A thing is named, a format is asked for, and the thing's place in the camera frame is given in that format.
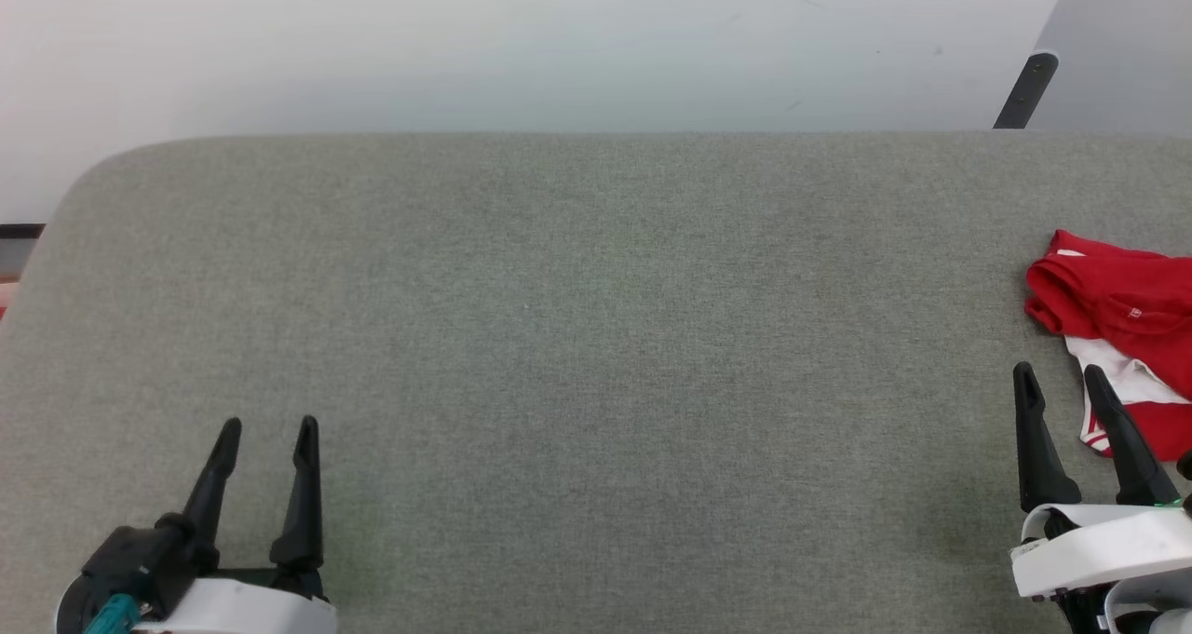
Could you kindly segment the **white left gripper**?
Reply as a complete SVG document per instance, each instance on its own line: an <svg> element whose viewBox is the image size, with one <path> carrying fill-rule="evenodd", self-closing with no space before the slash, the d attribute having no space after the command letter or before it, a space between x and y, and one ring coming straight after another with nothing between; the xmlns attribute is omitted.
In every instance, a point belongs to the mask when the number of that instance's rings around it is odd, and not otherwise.
<svg viewBox="0 0 1192 634"><path fill-rule="evenodd" d="M236 468L242 423L229 418L184 504L184 557L198 572L221 566L216 546L226 479ZM294 479L280 536L269 560L288 573L311 573L324 562L319 425L302 419L292 456ZM163 620L138 623L139 633L336 633L339 613L325 599L230 578L198 578Z"/></svg>

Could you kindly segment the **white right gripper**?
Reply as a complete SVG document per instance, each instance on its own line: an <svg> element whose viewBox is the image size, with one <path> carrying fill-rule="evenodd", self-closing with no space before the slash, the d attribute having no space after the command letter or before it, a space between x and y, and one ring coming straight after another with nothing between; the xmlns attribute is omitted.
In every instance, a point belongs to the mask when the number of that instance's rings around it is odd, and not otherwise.
<svg viewBox="0 0 1192 634"><path fill-rule="evenodd" d="M1018 595L1051 601L1073 633L1188 633L1191 520L1105 371L1089 363L1084 384L1115 460L1119 506L1079 504L1031 363L1016 363L1012 379L1019 506L1029 514L1010 551Z"/></svg>

